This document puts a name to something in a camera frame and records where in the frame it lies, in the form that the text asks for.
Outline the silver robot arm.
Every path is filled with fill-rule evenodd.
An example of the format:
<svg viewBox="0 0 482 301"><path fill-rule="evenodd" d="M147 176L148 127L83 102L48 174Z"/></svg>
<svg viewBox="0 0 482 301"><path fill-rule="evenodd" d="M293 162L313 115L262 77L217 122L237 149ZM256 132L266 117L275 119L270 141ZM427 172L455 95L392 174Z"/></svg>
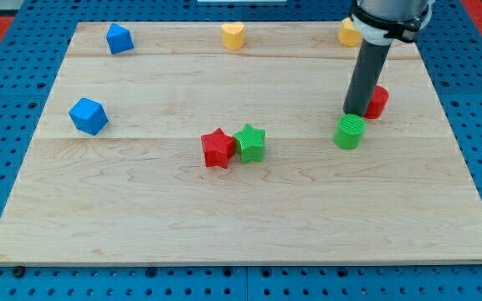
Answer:
<svg viewBox="0 0 482 301"><path fill-rule="evenodd" d="M350 17L368 43L415 43L433 15L434 0L352 0Z"/></svg>

